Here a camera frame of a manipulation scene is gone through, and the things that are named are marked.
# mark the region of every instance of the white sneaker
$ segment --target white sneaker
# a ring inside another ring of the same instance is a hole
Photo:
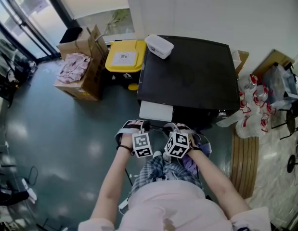
[[[167,155],[166,152],[163,153],[163,159],[164,159],[166,162],[171,163],[171,156]]]
[[[161,156],[161,155],[162,155],[162,153],[160,151],[156,151],[153,154],[153,158],[155,158],[156,156]]]
[[[34,205],[35,205],[35,200],[31,198],[30,196],[28,197],[28,200],[30,200]]]
[[[27,190],[27,192],[28,192],[29,196],[30,196],[31,198],[33,198],[34,201],[37,201],[38,197],[37,197],[37,195],[34,193],[34,191],[32,190],[32,188],[29,188],[29,189]]]
[[[26,180],[25,179],[22,179],[22,183],[23,183],[23,185],[25,187],[25,190],[28,191],[29,188],[28,188],[28,185],[27,185]]]

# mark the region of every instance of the green floor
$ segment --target green floor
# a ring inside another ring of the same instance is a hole
[[[32,166],[38,169],[33,186],[38,195],[36,205],[14,206],[15,213],[28,216],[32,224],[43,224],[49,218],[53,227],[77,230],[78,223],[90,217],[115,156],[114,135],[126,120],[139,118],[139,105],[136,93],[120,86],[107,87],[100,103],[73,100],[53,86],[58,69],[52,62],[40,65],[31,86],[17,91],[11,108],[3,106],[0,145],[7,140],[18,176],[27,177]],[[229,175],[230,129],[214,127],[203,133],[211,141],[211,160]],[[158,131],[150,137],[154,150],[167,141]],[[2,146],[0,150],[8,153]],[[145,161],[133,157],[128,173],[137,175]],[[122,201],[129,190],[126,176]],[[209,191],[206,194],[214,199]]]

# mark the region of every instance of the plaid pants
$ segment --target plaid pants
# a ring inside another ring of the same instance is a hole
[[[185,180],[202,189],[202,184],[198,178],[180,165],[165,162],[163,157],[159,155],[143,166],[131,188],[129,197],[144,185],[159,180]]]

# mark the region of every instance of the person's right arm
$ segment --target person's right arm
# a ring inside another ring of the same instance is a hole
[[[248,204],[219,168],[199,150],[190,150],[188,155],[195,161],[209,188],[217,197],[220,207],[228,219],[250,210]]]

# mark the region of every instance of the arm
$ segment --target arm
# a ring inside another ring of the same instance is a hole
[[[123,134],[121,144],[132,148],[131,134]],[[129,158],[130,152],[126,148],[119,147],[114,161],[103,181],[91,219],[104,218],[111,221],[113,224],[115,223],[125,167]]]
[[[195,161],[209,188],[217,197],[220,207],[228,219],[235,214],[250,210],[248,204],[219,168],[199,150],[191,150],[188,155]]]

